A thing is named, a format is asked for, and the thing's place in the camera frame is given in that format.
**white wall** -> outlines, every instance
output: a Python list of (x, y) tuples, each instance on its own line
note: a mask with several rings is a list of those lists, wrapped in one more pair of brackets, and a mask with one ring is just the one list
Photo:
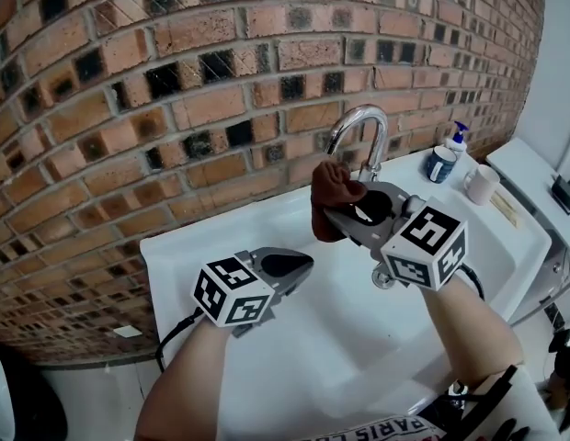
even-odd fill
[[(570, 0), (546, 0), (536, 70), (516, 136), (553, 168), (570, 141)], [(570, 166), (565, 169), (570, 175)]]

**tile floor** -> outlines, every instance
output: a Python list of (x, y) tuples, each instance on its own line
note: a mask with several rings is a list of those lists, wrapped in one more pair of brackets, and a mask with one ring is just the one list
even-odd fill
[[(553, 370), (547, 348), (552, 327), (540, 313), (516, 329), (532, 378), (543, 381)], [(144, 398), (160, 372), (154, 361), (126, 366), (44, 372), (63, 403), (68, 441), (132, 441)]]

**fiducial marker cube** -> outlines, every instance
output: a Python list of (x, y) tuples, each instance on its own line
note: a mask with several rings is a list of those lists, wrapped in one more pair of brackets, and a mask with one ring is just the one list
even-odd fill
[(275, 290), (236, 256), (202, 266), (191, 297), (219, 327), (256, 323)]
[(439, 290), (467, 255), (467, 221), (431, 198), (381, 249), (392, 276)]

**chrome faucet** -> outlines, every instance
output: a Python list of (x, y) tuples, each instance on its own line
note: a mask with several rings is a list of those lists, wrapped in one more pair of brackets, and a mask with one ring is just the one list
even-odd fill
[(377, 181), (383, 159), (383, 147), (387, 139), (387, 116), (379, 107), (374, 105), (355, 107), (339, 119), (330, 131), (330, 141), (325, 146), (325, 152), (333, 155), (347, 130), (367, 119), (377, 121), (377, 132), (370, 147), (369, 158), (360, 166), (359, 181)]

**white countertop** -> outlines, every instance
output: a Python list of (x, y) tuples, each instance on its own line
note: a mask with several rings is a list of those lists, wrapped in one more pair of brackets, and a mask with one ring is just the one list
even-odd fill
[[(469, 155), (436, 185), (422, 174), (428, 154), (385, 162), (379, 179), (424, 199), (444, 198), (457, 214), (468, 214), (476, 233), (465, 261), (484, 282), (489, 304), (508, 320), (550, 238), (503, 187), (500, 193), (519, 210), (519, 228), (492, 205), (469, 201), (462, 180), (477, 166)], [(161, 339), (195, 310), (189, 292), (202, 263), (260, 246), (305, 252), (315, 266), (299, 291), (274, 308), (276, 320), (228, 342), (220, 424), (234, 438), (295, 439), (386, 413), (415, 413), (447, 388), (449, 361), (421, 293), (397, 284), (375, 288), (375, 262), (349, 240), (317, 242), (309, 187), (141, 242)], [(191, 330), (166, 347), (167, 363)]]
[(551, 196), (558, 176), (553, 168), (518, 138), (490, 153), (487, 162), (541, 212), (570, 251), (570, 215)]

